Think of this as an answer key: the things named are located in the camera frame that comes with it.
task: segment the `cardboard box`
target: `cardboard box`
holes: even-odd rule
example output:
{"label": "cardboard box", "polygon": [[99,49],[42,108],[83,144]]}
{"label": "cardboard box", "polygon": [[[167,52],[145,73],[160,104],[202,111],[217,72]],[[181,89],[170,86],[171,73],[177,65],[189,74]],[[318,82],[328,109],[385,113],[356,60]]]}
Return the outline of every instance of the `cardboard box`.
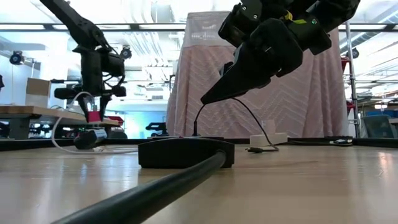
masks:
{"label": "cardboard box", "polygon": [[39,106],[47,108],[50,98],[51,82],[37,78],[28,78],[26,85],[27,106]]}

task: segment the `wooden floor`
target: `wooden floor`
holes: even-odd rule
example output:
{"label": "wooden floor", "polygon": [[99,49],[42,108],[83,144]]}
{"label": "wooden floor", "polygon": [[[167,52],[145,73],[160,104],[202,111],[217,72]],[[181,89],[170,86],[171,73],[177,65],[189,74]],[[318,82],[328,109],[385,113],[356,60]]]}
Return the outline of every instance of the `wooden floor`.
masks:
{"label": "wooden floor", "polygon": [[[398,151],[243,149],[233,169],[218,171],[146,223],[398,223]],[[1,152],[0,223],[50,223],[171,172],[141,170],[134,153]]]}

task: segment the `power cord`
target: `power cord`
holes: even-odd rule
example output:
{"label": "power cord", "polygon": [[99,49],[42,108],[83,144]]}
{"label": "power cord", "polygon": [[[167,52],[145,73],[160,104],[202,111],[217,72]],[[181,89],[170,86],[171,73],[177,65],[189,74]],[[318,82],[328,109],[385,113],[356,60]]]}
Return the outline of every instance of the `power cord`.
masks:
{"label": "power cord", "polygon": [[[79,96],[81,96],[82,94],[87,94],[88,96],[93,97],[90,93],[83,91],[83,92],[78,93],[74,97],[74,99],[72,100],[71,104],[73,104],[73,102],[75,102],[75,100],[77,100],[77,98]],[[57,130],[57,126],[61,122],[62,118],[63,118],[63,116],[61,114],[61,116],[59,116],[58,120],[55,122],[54,127],[52,128],[52,134],[51,134],[52,143],[54,144],[54,146],[56,148],[58,148],[58,149],[60,149],[62,151],[69,152],[69,153],[72,153],[72,154],[85,154],[85,155],[87,155],[87,154],[124,154],[124,153],[130,153],[130,152],[137,152],[138,151],[137,149],[123,150],[123,151],[122,150],[120,150],[120,151],[110,151],[110,150],[113,150],[113,149],[125,149],[126,148],[126,147],[122,147],[122,146],[112,147],[112,148],[100,146],[100,147],[95,147],[93,149],[94,151],[90,151],[90,152],[72,151],[72,150],[69,150],[69,149],[65,149],[65,148],[61,147],[60,145],[58,145],[58,143],[55,141],[55,130]]]}
{"label": "power cord", "polygon": [[[232,98],[232,100],[235,100],[237,102],[239,102],[240,104],[242,104],[251,114],[251,116],[254,118],[254,120],[256,120],[256,123],[259,125],[259,127],[261,128],[262,133],[264,133],[268,144],[273,148],[273,149],[261,149],[259,147],[249,147],[247,148],[247,152],[253,152],[253,153],[262,153],[262,152],[277,152],[279,151],[279,148],[277,146],[275,146],[268,138],[268,135],[266,133],[266,131],[264,130],[264,128],[262,128],[261,123],[259,122],[259,120],[256,118],[256,116],[254,115],[254,113],[249,109],[248,106],[246,106],[241,100],[236,99],[236,98]],[[198,134],[198,118],[199,118],[199,114],[200,112],[204,109],[206,105],[202,105],[201,108],[199,109],[197,116],[193,122],[193,134],[192,136],[199,136]]]}

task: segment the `metal pole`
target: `metal pole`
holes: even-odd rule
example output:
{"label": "metal pole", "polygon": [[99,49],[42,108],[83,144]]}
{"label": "metal pole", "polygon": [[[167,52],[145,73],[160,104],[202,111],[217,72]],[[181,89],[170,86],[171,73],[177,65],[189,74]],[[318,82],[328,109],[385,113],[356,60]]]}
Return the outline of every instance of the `metal pole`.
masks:
{"label": "metal pole", "polygon": [[354,104],[355,137],[359,138],[361,135],[359,130],[358,99],[356,98],[353,46],[351,45],[351,30],[349,29],[349,21],[346,21],[346,35],[349,59],[349,82],[351,83],[351,98]]}

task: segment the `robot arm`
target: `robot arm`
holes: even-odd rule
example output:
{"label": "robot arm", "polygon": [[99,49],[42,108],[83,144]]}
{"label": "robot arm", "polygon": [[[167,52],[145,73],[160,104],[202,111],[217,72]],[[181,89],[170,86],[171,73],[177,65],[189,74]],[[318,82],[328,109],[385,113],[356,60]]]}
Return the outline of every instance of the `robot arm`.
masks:
{"label": "robot arm", "polygon": [[[73,89],[57,88],[55,97],[73,99],[79,92],[86,91],[93,97],[100,96],[99,116],[103,119],[106,105],[112,95],[126,96],[126,89],[121,86],[124,81],[124,60],[108,44],[103,32],[88,19],[79,15],[65,0],[40,0],[68,28],[70,35],[78,44],[73,50],[81,55],[81,85]],[[103,72],[118,77],[119,83],[106,90]],[[88,122],[88,108],[84,96],[78,98]]]}
{"label": "robot arm", "polygon": [[201,98],[214,103],[262,88],[302,64],[303,51],[331,47],[327,32],[352,18],[360,0],[242,0],[218,34],[237,47],[234,61]]}

